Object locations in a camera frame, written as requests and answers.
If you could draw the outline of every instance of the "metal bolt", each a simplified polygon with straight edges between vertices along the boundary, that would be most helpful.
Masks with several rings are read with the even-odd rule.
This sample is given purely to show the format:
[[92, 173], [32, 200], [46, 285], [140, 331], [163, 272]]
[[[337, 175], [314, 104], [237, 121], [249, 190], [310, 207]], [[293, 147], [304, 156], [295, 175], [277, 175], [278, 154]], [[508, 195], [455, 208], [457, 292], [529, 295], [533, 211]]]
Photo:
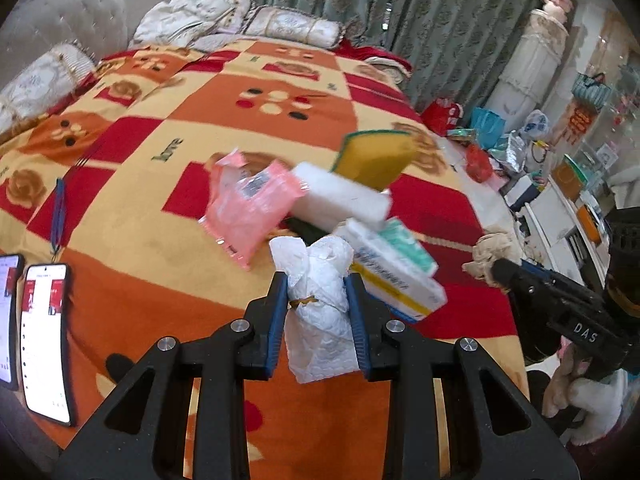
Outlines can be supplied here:
[[386, 329], [389, 330], [389, 332], [404, 332], [404, 323], [399, 319], [392, 319], [386, 322]]
[[463, 337], [460, 340], [460, 346], [465, 352], [475, 352], [478, 350], [478, 341], [472, 337]]
[[245, 319], [236, 319], [231, 322], [231, 330], [234, 332], [244, 332], [249, 329], [249, 322]]
[[158, 341], [158, 348], [163, 352], [167, 350], [171, 350], [175, 346], [175, 339], [171, 336], [165, 336], [160, 341]]

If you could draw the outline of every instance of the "blanket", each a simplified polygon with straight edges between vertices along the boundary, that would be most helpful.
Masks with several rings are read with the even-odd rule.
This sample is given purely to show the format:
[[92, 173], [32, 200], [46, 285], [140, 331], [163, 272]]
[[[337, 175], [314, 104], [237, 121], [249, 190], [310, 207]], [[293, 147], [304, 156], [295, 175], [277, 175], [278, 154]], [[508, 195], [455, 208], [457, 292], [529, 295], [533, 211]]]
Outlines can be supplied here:
[[[212, 154], [238, 147], [257, 165], [278, 157], [329, 169], [345, 134], [386, 128], [411, 133], [419, 147], [391, 187], [390, 214], [434, 256], [449, 298], [416, 328], [443, 340], [478, 338], [527, 393], [507, 299], [462, 271], [482, 229], [455, 172], [388, 76], [285, 41], [238, 40], [207, 56], [148, 46], [103, 61], [48, 118], [0, 146], [0, 250], [22, 253], [28, 264], [51, 261], [54, 190], [65, 179], [58, 259], [74, 277], [66, 314], [79, 425], [114, 387], [110, 355], [136, 361], [162, 336], [210, 335], [268, 290], [267, 244], [247, 272], [198, 224]], [[197, 395], [196, 383], [187, 475]], [[388, 384], [357, 373], [297, 384], [283, 348], [273, 380], [245, 386], [252, 474], [379, 478], [388, 395]], [[441, 399], [438, 412], [444, 416]], [[62, 447], [78, 430], [34, 418]]]

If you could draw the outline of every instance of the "green package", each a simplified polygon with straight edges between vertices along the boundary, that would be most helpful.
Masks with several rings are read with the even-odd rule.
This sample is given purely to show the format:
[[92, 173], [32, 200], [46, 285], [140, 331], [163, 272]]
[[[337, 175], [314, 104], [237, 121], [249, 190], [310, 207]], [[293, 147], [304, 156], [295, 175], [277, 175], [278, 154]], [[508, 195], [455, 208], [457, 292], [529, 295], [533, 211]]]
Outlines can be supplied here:
[[415, 264], [429, 277], [438, 270], [438, 264], [431, 255], [422, 247], [405, 227], [399, 218], [390, 218], [385, 222], [385, 226], [378, 233], [384, 238], [399, 254]]

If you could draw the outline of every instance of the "red plastic bag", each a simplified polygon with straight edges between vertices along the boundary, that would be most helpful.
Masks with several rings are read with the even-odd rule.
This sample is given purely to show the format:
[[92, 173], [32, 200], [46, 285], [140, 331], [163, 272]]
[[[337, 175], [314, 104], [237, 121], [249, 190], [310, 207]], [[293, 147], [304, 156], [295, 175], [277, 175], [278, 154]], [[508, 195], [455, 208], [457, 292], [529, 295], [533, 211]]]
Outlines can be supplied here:
[[436, 99], [422, 112], [420, 118], [428, 129], [445, 137], [447, 130], [456, 127], [458, 119], [462, 117], [462, 112], [462, 106], [451, 99]]
[[480, 146], [472, 144], [466, 149], [466, 174], [473, 180], [479, 183], [483, 183], [492, 176], [494, 168], [491, 167], [489, 162], [489, 155], [487, 155]]

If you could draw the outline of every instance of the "pink stuffed toy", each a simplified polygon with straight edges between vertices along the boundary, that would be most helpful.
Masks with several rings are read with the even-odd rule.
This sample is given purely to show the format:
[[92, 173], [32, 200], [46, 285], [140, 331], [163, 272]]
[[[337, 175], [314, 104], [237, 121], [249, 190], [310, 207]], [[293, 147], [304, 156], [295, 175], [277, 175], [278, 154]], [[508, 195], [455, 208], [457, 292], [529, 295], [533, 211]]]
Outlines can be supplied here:
[[566, 16], [574, 8], [571, 0], [543, 0], [545, 5], [542, 7], [549, 16], [555, 18], [560, 23], [566, 22]]

